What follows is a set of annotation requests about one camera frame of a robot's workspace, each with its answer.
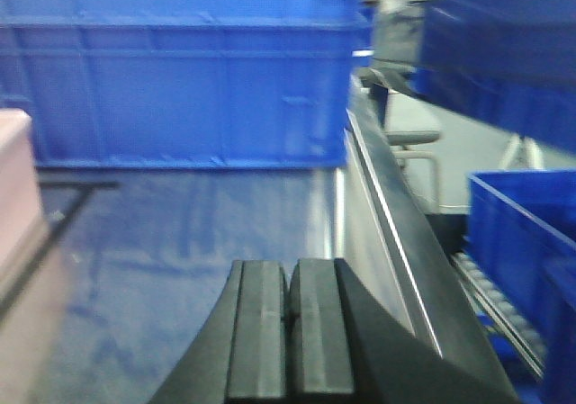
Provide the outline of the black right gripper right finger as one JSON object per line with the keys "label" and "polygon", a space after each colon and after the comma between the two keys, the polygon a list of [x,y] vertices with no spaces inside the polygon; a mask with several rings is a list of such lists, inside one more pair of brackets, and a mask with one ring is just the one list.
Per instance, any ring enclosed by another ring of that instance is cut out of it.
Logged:
{"label": "black right gripper right finger", "polygon": [[413,336],[342,259],[298,261],[290,287],[294,403],[516,403]]}

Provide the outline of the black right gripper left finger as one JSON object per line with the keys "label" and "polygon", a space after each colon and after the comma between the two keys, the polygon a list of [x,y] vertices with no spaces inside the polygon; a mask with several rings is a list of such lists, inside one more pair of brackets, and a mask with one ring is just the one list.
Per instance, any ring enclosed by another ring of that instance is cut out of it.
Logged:
{"label": "black right gripper left finger", "polygon": [[153,403],[282,403],[286,284],[274,261],[233,262],[202,328]]}

